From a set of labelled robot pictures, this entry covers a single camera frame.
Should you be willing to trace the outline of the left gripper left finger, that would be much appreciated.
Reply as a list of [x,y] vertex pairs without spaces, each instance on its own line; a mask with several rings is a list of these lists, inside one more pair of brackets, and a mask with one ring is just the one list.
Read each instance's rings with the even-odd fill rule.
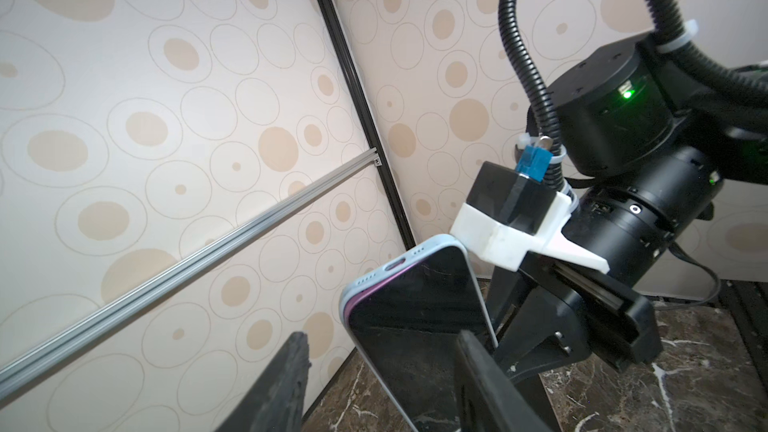
[[300,431],[310,367],[308,336],[291,333],[216,431]]

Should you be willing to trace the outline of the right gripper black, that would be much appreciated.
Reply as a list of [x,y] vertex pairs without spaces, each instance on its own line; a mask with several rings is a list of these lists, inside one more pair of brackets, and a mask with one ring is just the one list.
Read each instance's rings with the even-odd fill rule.
[[648,299],[601,272],[534,253],[516,272],[494,268],[486,307],[493,357],[506,372],[547,372],[592,355],[622,372],[663,350]]

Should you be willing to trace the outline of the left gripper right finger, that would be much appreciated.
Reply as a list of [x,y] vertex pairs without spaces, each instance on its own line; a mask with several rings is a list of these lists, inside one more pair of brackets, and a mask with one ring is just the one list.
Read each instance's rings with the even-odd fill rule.
[[454,390],[460,431],[551,431],[473,333],[455,344]]

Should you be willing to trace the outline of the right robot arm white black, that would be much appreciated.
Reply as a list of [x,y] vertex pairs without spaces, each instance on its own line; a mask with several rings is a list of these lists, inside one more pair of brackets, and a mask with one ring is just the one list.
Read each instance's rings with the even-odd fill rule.
[[529,253],[499,270],[488,305],[494,357],[513,381],[600,357],[616,370],[662,346],[636,283],[695,220],[709,220],[726,180],[767,181],[767,99],[718,92],[663,57],[647,34],[596,50],[549,86],[564,146],[587,177],[563,229],[604,258],[600,274]]

